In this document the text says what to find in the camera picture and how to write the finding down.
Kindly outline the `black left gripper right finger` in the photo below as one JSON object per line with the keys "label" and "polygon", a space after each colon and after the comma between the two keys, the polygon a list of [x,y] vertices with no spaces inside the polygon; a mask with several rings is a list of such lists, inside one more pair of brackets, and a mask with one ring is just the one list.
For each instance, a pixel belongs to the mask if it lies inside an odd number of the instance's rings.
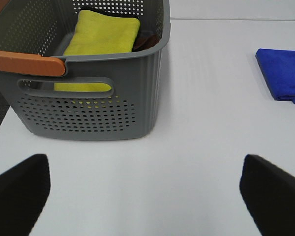
{"label": "black left gripper right finger", "polygon": [[295,236],[295,177],[267,161],[244,158],[239,190],[263,236]]}

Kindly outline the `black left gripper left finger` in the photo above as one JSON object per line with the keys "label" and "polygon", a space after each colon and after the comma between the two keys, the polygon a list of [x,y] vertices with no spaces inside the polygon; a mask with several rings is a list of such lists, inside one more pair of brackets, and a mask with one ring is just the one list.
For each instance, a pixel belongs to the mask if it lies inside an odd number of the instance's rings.
{"label": "black left gripper left finger", "polygon": [[0,174],[0,236],[28,236],[50,190],[45,154],[35,154]]}

